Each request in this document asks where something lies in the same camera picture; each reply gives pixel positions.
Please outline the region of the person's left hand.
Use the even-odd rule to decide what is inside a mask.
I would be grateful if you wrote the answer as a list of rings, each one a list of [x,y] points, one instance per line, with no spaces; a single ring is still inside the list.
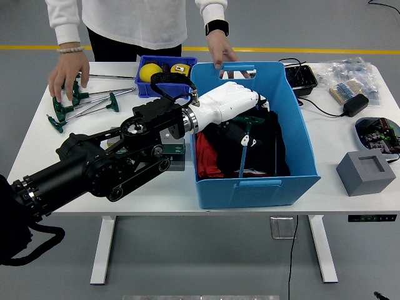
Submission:
[[[227,36],[222,30],[214,30],[206,36],[207,47],[212,57],[214,67],[221,70],[225,62],[238,62],[239,57],[232,48]]]

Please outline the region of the person's right hand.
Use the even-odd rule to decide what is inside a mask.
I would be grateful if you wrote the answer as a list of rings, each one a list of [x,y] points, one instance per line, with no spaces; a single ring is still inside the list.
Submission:
[[[62,87],[67,98],[73,99],[73,86],[78,73],[81,73],[81,87],[86,88],[89,81],[89,61],[84,52],[68,52],[59,55],[56,67],[49,73],[48,87],[51,97],[62,101]]]

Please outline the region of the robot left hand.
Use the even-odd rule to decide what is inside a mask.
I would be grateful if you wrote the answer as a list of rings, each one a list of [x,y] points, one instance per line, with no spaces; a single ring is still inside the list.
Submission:
[[[192,133],[202,131],[207,125],[221,124],[233,119],[256,105],[269,109],[269,101],[259,93],[233,81],[228,81],[198,98],[197,104],[190,104],[196,122]]]

